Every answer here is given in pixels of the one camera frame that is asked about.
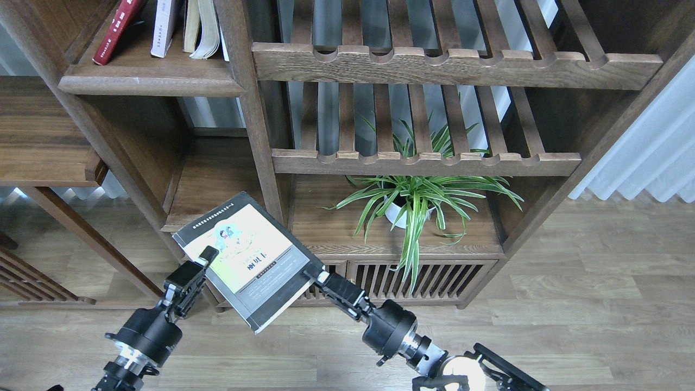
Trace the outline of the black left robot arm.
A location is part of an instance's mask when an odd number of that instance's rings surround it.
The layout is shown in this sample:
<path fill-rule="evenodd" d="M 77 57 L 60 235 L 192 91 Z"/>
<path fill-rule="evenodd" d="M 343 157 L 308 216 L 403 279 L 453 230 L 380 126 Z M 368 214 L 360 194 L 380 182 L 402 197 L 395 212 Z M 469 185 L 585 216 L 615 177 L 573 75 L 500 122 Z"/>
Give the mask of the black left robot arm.
<path fill-rule="evenodd" d="M 104 367 L 104 376 L 94 390 L 139 390 L 146 375 L 159 375 L 183 336 L 177 320 L 187 316 L 201 292 L 205 273 L 218 256 L 206 247 L 194 261 L 186 261 L 165 279 L 166 292 L 151 309 L 139 308 L 117 334 L 107 332 L 120 353 Z"/>

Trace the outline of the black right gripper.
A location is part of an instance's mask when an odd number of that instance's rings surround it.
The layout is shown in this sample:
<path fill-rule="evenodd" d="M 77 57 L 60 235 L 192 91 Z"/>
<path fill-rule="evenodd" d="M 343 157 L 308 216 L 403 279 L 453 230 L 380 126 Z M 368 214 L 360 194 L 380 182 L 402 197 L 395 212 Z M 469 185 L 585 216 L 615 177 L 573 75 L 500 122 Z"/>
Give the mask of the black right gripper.
<path fill-rule="evenodd" d="M 410 363 L 419 348 L 415 337 L 417 319 L 412 312 L 390 299 L 375 307 L 362 288 L 338 273 L 324 269 L 305 269 L 304 273 L 345 314 L 367 324 L 362 340 L 382 355 L 378 365 L 396 354 Z"/>

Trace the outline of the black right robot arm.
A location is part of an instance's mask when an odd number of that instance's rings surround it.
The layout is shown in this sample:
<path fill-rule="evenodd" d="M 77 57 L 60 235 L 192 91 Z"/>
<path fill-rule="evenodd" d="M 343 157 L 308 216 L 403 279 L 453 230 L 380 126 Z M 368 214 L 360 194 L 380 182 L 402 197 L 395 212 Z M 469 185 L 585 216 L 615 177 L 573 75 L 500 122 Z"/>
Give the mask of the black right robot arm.
<path fill-rule="evenodd" d="M 367 324 L 362 340 L 382 356 L 378 366 L 400 355 L 419 374 L 412 379 L 413 390 L 483 390 L 487 378 L 499 390 L 548 389 L 482 344 L 476 343 L 473 351 L 463 355 L 449 354 L 429 337 L 417 334 L 412 312 L 390 299 L 375 307 L 362 288 L 338 273 L 313 266 L 304 273 L 343 312 Z"/>

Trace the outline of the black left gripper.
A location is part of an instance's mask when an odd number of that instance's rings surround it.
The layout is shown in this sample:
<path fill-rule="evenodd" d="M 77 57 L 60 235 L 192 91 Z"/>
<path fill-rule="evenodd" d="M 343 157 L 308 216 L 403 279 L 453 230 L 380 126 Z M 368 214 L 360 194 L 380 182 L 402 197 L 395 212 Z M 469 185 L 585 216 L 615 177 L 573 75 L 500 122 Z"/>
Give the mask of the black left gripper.
<path fill-rule="evenodd" d="M 139 351 L 154 366 L 163 366 L 183 336 L 176 322 L 188 315 L 205 272 L 218 255 L 218 249 L 205 247 L 196 262 L 184 262 L 165 279 L 166 292 L 155 307 L 137 309 L 116 334 L 107 332 L 106 338 Z"/>

